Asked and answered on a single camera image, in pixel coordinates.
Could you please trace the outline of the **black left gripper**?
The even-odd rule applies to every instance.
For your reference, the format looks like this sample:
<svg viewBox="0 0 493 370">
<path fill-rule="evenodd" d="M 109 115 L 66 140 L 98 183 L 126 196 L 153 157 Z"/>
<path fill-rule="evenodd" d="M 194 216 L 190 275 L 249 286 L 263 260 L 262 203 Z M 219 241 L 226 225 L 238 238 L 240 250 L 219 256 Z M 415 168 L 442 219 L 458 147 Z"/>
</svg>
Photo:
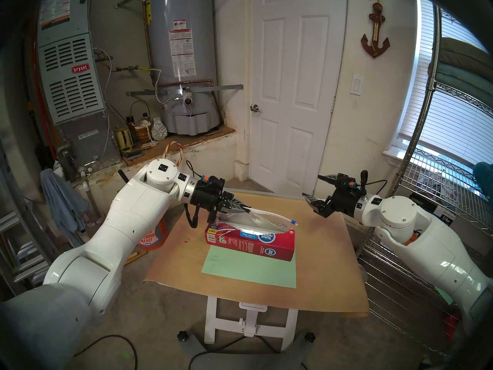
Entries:
<svg viewBox="0 0 493 370">
<path fill-rule="evenodd" d="M 240 214 L 251 211 L 251 208 L 237 199 L 233 193 L 223 193 L 224 179 L 211 176 L 207 181 L 195 178 L 192 181 L 195 188 L 191 195 L 191 204 L 208 211 L 208 224 L 214 223 L 218 212 Z"/>
</svg>

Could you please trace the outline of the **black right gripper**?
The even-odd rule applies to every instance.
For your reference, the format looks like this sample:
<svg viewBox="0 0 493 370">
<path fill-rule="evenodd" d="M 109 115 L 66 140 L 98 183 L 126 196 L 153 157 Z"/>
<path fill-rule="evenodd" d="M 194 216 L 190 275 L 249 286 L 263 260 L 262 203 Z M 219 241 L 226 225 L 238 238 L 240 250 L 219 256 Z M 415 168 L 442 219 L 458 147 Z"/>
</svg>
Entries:
<svg viewBox="0 0 493 370">
<path fill-rule="evenodd" d="M 334 185 L 335 191 L 326 200 L 302 193 L 313 211 L 324 217 L 329 217 L 334 212 L 354 217 L 356 205 L 360 198 L 364 197 L 364 177 L 361 177 L 360 184 L 355 178 L 342 177 L 340 174 L 318 175 L 318 179 Z"/>
</svg>

